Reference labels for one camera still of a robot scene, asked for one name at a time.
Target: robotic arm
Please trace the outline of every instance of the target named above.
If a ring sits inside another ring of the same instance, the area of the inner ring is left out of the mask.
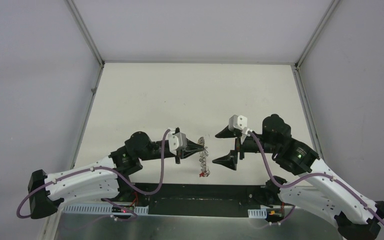
[[[174,157],[180,164],[180,159],[205,150],[202,145],[187,139],[179,128],[171,130],[168,140],[163,141],[164,144],[151,141],[145,132],[138,131],[124,142],[124,146],[87,166],[50,174],[43,170],[33,172],[28,184],[31,215],[21,216],[21,207],[17,215],[41,219],[56,213],[59,207],[73,203],[115,198],[130,190],[130,186],[119,177],[129,181],[129,175],[143,168],[140,160],[160,159],[163,155],[164,158]]]
[[[253,133],[247,127],[246,117],[234,115],[216,138],[236,139],[234,150],[213,160],[213,163],[236,170],[238,155],[242,160],[245,153],[262,153],[265,166],[269,169],[264,153],[272,153],[272,159],[281,168],[304,178],[319,190],[295,186],[304,179],[289,183],[281,177],[272,176],[269,171],[271,181],[267,182],[265,188],[271,196],[267,200],[274,199],[305,209],[338,228],[339,233],[348,240],[373,240],[377,237],[381,227],[375,215],[384,218],[384,202],[375,202],[347,184],[314,150],[293,139],[291,127],[277,114],[264,119],[262,134]]]

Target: silver chain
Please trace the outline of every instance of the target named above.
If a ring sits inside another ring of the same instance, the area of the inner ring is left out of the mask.
[[[199,153],[199,162],[201,163],[201,174],[199,176],[208,177],[210,175],[210,169],[207,167],[208,150],[203,136],[198,139],[198,144],[204,146],[204,151]]]

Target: white table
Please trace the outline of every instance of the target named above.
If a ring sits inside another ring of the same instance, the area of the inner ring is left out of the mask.
[[[165,160],[164,183],[261,185],[269,176],[260,154],[246,153],[237,171],[213,164],[233,149],[234,139],[214,137],[236,115],[248,117],[248,126],[261,133],[262,121],[279,114],[292,136],[312,145],[294,76],[289,65],[107,63],[105,65],[75,167],[95,162],[124,145],[132,133],[145,132],[162,139],[168,128],[180,127],[208,146],[209,177],[199,177],[199,154]],[[297,179],[267,154],[275,176]],[[160,160],[143,161],[132,182],[157,183]]]

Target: white tabletop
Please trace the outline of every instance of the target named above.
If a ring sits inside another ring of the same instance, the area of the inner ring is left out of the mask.
[[[237,171],[213,164],[234,147],[234,139],[217,139],[232,115],[248,117],[248,127],[261,133],[262,121],[278,114],[292,128],[292,137],[312,146],[291,67],[288,65],[107,63],[75,163],[100,160],[124,145],[132,133],[145,132],[159,141],[167,128],[180,127],[208,146],[209,177],[199,177],[199,154],[165,160],[164,183],[261,185],[269,180],[261,155],[246,153]],[[275,176],[297,179],[267,154]],[[142,161],[132,174],[137,183],[157,183],[160,160]]]

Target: gray floor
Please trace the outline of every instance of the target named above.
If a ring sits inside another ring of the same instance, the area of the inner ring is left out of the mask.
[[[114,222],[109,217],[80,230],[99,217],[63,214],[55,240],[341,240],[337,230],[321,218],[301,209],[281,226],[264,229],[264,219],[139,216],[132,222]]]

